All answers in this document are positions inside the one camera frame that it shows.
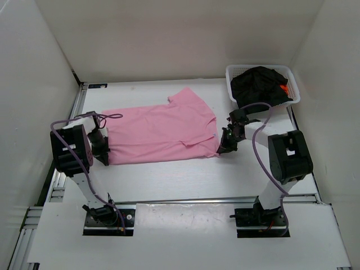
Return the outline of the pink t shirt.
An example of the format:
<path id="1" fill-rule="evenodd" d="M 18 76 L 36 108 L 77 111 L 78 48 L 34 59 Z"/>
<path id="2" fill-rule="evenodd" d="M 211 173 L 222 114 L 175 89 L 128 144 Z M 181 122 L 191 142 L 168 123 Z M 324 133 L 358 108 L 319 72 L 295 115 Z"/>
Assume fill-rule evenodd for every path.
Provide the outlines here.
<path id="1" fill-rule="evenodd" d="M 212 158 L 217 155 L 217 119 L 190 88 L 164 105 L 104 110 L 112 165 Z"/>

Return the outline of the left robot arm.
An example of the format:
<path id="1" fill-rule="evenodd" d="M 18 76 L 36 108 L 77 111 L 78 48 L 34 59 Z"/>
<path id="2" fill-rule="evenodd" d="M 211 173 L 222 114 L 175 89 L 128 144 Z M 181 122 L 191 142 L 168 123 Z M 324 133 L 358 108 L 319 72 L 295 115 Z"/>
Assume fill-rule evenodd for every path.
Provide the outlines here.
<path id="1" fill-rule="evenodd" d="M 96 221 L 118 216 L 110 194 L 91 172 L 95 160 L 109 166 L 109 135 L 107 116 L 90 111 L 50 125 L 50 140 L 55 168 L 64 173 L 80 189 L 86 199 L 83 209 Z"/>

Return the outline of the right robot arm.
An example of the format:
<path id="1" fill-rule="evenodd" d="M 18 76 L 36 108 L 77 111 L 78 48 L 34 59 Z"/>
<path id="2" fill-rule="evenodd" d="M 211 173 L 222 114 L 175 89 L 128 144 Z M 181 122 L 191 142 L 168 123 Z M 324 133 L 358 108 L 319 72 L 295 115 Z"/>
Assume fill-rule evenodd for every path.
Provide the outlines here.
<path id="1" fill-rule="evenodd" d="M 257 197 L 256 204 L 263 210 L 281 207 L 289 191 L 313 171 L 304 135 L 299 130 L 278 133 L 265 121 L 250 120 L 243 109 L 229 114 L 228 125 L 223 128 L 217 154 L 237 151 L 241 141 L 251 141 L 254 155 L 269 178 L 264 191 Z"/>

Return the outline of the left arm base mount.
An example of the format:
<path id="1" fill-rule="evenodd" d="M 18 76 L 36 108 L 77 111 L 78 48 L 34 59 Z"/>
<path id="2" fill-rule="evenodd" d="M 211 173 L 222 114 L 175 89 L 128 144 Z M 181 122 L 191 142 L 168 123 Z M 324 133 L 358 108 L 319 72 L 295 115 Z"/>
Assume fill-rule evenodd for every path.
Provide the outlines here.
<path id="1" fill-rule="evenodd" d="M 83 205 L 83 209 L 86 211 L 83 236 L 133 236 L 135 205 L 120 205 L 122 219 L 116 210 L 107 205 L 96 209 Z"/>

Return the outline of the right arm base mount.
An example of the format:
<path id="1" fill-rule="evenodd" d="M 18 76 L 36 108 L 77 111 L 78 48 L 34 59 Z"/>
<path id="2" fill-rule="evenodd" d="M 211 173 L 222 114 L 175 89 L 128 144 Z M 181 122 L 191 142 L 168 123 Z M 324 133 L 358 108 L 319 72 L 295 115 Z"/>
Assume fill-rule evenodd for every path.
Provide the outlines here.
<path id="1" fill-rule="evenodd" d="M 239 239 L 290 237 L 288 221 L 280 206 L 264 210 L 260 203 L 255 203 L 252 208 L 236 208 L 229 217 L 235 220 Z"/>

